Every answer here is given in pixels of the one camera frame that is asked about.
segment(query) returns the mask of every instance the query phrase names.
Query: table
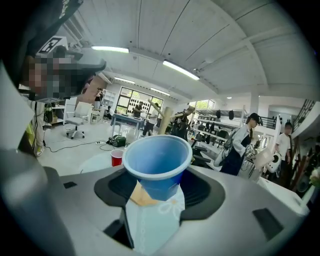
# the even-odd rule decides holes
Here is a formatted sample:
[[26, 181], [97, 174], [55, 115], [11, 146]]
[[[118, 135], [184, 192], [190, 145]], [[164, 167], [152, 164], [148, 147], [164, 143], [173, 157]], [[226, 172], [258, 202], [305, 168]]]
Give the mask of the table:
[[288, 206], [299, 216], [307, 216], [309, 209], [303, 200], [293, 191], [288, 190], [278, 184], [275, 184], [265, 178], [260, 177], [257, 184], [270, 192], [278, 200]]
[[113, 114], [111, 120], [112, 132], [111, 137], [114, 136], [115, 126], [119, 125], [118, 134], [121, 134], [122, 125], [129, 126], [134, 129], [134, 140], [137, 140], [139, 137], [140, 129], [144, 127], [144, 119], [135, 119], [131, 116], [125, 116], [121, 114]]

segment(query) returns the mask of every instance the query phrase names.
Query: blue plastic cup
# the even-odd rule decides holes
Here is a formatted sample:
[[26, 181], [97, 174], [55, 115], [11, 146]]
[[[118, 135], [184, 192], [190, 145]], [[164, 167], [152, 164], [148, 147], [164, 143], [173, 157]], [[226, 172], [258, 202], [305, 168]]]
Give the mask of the blue plastic cup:
[[176, 194], [191, 158], [191, 146], [184, 139], [154, 135], [130, 144], [124, 151], [122, 163], [152, 199], [167, 201]]

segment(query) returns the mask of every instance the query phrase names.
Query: floor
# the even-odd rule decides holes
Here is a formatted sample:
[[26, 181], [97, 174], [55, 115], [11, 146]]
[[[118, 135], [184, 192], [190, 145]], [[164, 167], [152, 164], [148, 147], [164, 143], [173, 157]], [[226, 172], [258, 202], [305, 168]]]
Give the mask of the floor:
[[[60, 176], [65, 175], [73, 175], [79, 174], [81, 172], [89, 172], [90, 166], [86, 165], [86, 161], [91, 158], [96, 158], [96, 164], [101, 166], [101, 168], [108, 167], [110, 163], [111, 165], [111, 157], [110, 151], [104, 150], [113, 150], [113, 146], [104, 145], [100, 149], [101, 145], [97, 145], [95, 142], [97, 141], [107, 141], [111, 136], [112, 126], [110, 126], [111, 121], [101, 121], [99, 123], [94, 124], [84, 124], [79, 127], [79, 130], [84, 131], [85, 138], [82, 138], [80, 134], [77, 134], [74, 139], [70, 139], [67, 137], [66, 133], [68, 130], [73, 129], [75, 126], [72, 124], [66, 123], [55, 124], [51, 129], [47, 129], [44, 133], [44, 141], [47, 147], [45, 148], [43, 154], [38, 157], [38, 161], [42, 166], [52, 167], [57, 170]], [[117, 134], [118, 127], [116, 126], [114, 135]], [[123, 125], [122, 126], [122, 135], [126, 136], [129, 132], [129, 127]]]

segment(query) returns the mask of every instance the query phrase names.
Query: black cap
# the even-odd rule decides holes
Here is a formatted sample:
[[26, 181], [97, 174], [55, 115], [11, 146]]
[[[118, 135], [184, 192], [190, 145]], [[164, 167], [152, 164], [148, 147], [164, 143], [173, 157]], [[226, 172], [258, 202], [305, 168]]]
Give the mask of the black cap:
[[260, 124], [260, 116], [257, 113], [252, 113], [249, 118], [256, 121], [257, 124]]

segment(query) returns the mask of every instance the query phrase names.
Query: red plastic cup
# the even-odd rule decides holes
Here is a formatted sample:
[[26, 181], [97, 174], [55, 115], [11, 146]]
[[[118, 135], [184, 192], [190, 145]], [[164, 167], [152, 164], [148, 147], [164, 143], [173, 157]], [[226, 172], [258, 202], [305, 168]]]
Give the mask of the red plastic cup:
[[124, 151], [120, 149], [114, 149], [111, 151], [111, 164], [112, 166], [119, 166], [122, 164], [122, 155]]

